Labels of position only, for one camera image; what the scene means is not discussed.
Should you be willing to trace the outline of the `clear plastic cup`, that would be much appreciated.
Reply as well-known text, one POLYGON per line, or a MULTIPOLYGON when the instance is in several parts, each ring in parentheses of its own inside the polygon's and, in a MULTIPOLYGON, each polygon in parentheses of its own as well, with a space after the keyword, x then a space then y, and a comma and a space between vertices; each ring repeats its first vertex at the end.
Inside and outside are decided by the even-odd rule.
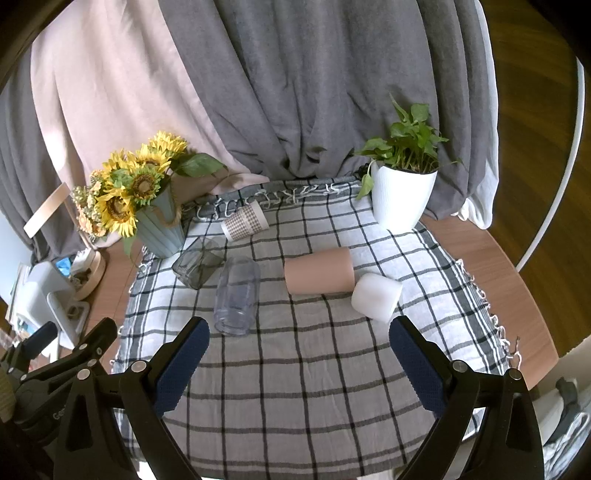
POLYGON ((213 311, 214 327, 226 336, 249 334, 259 311, 259 264, 250 258, 232 257, 219 277, 213 311))

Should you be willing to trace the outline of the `white frosted cup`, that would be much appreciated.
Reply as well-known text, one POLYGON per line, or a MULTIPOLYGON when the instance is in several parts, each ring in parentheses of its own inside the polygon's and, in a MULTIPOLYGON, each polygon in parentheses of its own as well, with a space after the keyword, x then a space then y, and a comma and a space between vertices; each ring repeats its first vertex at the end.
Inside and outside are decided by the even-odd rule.
POLYGON ((356 282, 351 303, 353 310, 372 320, 388 324, 403 291, 403 284, 390 277, 366 273, 356 282))

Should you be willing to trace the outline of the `pink cylindrical cup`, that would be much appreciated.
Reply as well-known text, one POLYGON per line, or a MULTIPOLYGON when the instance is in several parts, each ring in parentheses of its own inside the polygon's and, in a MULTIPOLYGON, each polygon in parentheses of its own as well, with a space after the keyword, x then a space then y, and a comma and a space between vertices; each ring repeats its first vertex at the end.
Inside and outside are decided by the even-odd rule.
POLYGON ((291 295, 351 293, 355 288, 351 252, 341 247, 287 259, 284 280, 291 295))

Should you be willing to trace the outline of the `brown dotted paper cup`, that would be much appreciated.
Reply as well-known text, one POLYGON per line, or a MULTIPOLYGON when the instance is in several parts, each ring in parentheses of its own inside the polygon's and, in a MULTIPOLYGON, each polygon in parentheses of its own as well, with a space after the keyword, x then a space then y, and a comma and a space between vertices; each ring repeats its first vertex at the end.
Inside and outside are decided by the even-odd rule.
POLYGON ((240 240, 270 229, 259 202, 252 200, 238 208, 221 224, 221 230, 229 242, 240 240))

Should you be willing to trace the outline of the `smoky grey square glass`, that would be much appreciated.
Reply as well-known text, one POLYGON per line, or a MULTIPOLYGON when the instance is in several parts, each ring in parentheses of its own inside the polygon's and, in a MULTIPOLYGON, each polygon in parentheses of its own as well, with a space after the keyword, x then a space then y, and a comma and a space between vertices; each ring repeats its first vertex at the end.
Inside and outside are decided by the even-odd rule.
POLYGON ((223 263, 221 246, 200 237, 183 250, 173 263, 172 271, 183 285, 198 290, 223 263))

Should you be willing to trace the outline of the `checked grey white tablecloth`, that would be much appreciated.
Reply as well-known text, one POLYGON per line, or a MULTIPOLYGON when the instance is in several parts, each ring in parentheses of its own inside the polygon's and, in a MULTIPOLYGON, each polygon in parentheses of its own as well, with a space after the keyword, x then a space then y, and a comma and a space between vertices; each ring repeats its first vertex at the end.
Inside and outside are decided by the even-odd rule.
POLYGON ((272 182, 187 203, 189 240, 259 264, 259 315, 249 334, 211 335, 165 423, 198 474, 215 479, 349 479, 405 465, 434 418, 389 344, 387 325, 346 295, 287 292, 287 259, 335 247, 356 275, 399 280, 397 310, 451 359, 502 374, 508 343, 463 263, 424 225, 392 235, 355 178, 272 182), (229 242, 221 224, 259 202, 270 229, 229 242))

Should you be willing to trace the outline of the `blue ribbed vase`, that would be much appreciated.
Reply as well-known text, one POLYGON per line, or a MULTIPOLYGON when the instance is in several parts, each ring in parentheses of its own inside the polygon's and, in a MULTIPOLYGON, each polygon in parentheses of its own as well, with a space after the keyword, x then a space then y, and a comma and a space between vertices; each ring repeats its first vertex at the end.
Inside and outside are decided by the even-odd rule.
POLYGON ((185 241, 181 208, 168 184, 147 206, 136 211, 136 236, 157 258, 178 253, 185 241))

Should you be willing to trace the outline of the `yellow sunflower bouquet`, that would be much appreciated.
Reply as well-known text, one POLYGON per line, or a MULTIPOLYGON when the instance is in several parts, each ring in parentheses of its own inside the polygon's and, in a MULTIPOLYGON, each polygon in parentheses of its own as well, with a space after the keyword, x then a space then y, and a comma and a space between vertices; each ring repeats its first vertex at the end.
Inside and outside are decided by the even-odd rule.
POLYGON ((149 205, 168 184, 181 208, 173 176, 201 179, 223 168, 211 155, 191 149, 184 138, 159 131, 136 151, 113 151, 100 169, 91 172, 87 185, 73 188, 77 226, 91 240, 117 234, 130 248, 139 240, 136 211, 149 205))

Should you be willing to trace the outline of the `white plant pot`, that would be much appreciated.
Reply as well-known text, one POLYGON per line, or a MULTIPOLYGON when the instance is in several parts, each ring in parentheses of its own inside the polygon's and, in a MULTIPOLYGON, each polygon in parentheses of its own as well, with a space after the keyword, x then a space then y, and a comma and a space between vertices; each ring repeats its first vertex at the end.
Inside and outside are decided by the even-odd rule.
POLYGON ((430 174, 394 170, 380 163, 370 168, 374 180, 374 218, 393 235, 411 231, 426 210, 437 172, 430 174))

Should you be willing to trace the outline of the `green leafy plant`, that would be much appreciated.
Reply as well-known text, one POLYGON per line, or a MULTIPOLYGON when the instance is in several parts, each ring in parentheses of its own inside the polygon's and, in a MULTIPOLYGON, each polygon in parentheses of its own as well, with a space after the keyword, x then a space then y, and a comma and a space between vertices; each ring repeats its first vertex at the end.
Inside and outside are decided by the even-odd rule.
POLYGON ((390 95, 391 102, 399 120, 389 127, 387 138, 372 137, 366 141, 356 155, 370 159, 361 178, 361 189, 356 195, 360 200, 372 192, 376 185, 372 167, 381 162, 397 171, 427 175, 439 170, 439 145, 449 141, 441 132, 428 124, 430 107, 424 103, 414 103, 410 110, 403 108, 390 95))

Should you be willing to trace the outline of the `pink curtain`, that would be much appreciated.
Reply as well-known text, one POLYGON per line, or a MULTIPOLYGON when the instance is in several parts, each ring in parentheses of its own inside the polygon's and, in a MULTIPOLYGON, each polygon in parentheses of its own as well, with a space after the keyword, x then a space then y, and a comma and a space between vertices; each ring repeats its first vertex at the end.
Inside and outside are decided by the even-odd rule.
POLYGON ((31 86, 54 168, 83 185, 113 151, 136 150, 159 131, 224 164, 173 181, 180 202, 263 184, 226 150, 194 89, 155 1, 74 1, 36 38, 31 86))

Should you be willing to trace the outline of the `grey curtain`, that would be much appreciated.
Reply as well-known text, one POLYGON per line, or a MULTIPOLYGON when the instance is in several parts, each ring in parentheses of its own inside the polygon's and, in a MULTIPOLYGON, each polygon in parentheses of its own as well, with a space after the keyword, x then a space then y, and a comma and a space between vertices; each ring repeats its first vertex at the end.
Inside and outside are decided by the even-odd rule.
MULTIPOLYGON (((223 145, 250 172, 353 172, 356 151, 396 120, 393 95, 401 106, 428 104, 449 139, 429 215, 492 224, 498 96, 479 2, 155 2, 223 145)), ((36 115, 33 43, 1 89, 1 215, 17 235, 64 183, 36 115)))

